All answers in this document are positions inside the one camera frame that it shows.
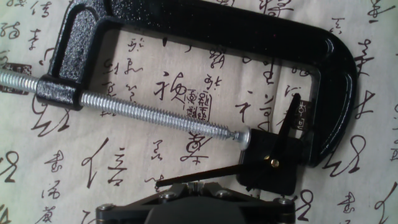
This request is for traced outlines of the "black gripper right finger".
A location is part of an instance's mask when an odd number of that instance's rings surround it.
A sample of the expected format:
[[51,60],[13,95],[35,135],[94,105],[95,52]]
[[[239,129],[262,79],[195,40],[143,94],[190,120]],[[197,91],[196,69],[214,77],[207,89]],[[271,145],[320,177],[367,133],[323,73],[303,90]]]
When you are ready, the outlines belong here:
[[216,182],[196,182],[195,199],[199,223],[295,223],[295,204],[286,198],[263,201]]

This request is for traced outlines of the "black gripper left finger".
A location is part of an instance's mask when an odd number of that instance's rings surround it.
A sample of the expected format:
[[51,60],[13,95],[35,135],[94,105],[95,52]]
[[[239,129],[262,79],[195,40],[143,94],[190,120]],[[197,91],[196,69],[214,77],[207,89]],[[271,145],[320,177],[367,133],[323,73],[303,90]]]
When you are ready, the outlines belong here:
[[145,223],[150,211],[160,205],[192,196],[195,183],[173,184],[169,189],[125,206],[105,203],[96,208],[96,224]]

